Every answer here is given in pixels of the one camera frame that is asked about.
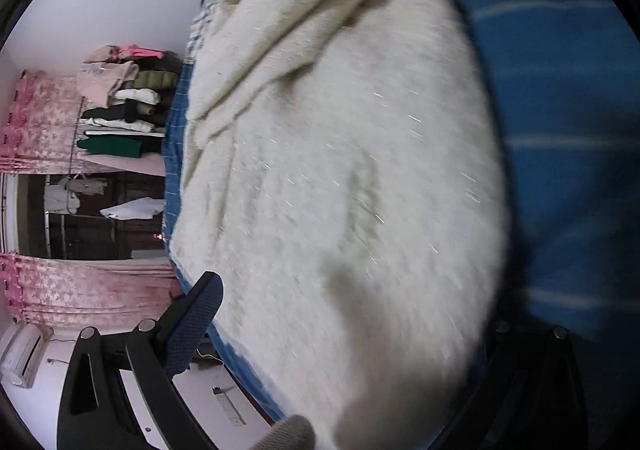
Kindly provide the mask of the white tweed jacket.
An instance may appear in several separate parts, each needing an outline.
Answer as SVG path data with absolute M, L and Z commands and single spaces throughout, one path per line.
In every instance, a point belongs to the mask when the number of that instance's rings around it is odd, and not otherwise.
M 500 284 L 509 213 L 451 0 L 219 0 L 190 82 L 182 274 L 322 449 L 442 429 Z

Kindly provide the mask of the pile of clothes on rack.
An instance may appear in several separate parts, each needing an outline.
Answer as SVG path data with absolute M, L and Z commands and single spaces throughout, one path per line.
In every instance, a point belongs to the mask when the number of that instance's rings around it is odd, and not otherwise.
M 114 44 L 92 51 L 76 76 L 79 153 L 108 163 L 162 155 L 181 72 L 171 51 Z

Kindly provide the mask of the pink curtain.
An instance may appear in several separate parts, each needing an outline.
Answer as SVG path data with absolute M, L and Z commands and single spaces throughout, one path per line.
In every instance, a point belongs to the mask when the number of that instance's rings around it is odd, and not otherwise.
M 75 125 L 83 107 L 74 77 L 24 72 L 1 128 L 2 173 L 106 173 L 76 147 Z M 62 329 L 130 329 L 145 318 L 158 318 L 182 292 L 167 257 L 60 260 L 9 251 L 1 256 L 1 281 L 14 317 Z

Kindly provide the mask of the white air conditioner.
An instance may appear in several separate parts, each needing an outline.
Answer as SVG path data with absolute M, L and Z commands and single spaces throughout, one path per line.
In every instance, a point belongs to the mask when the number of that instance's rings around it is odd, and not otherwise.
M 53 334 L 49 326 L 15 323 L 1 338 L 1 376 L 10 384 L 30 388 L 44 348 Z

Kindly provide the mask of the blue striped bed sheet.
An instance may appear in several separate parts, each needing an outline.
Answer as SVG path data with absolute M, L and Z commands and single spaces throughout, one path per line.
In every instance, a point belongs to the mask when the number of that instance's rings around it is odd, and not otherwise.
M 497 310 L 529 338 L 521 396 L 623 410 L 639 390 L 639 45 L 611 0 L 451 0 L 475 52 L 501 153 L 508 243 Z

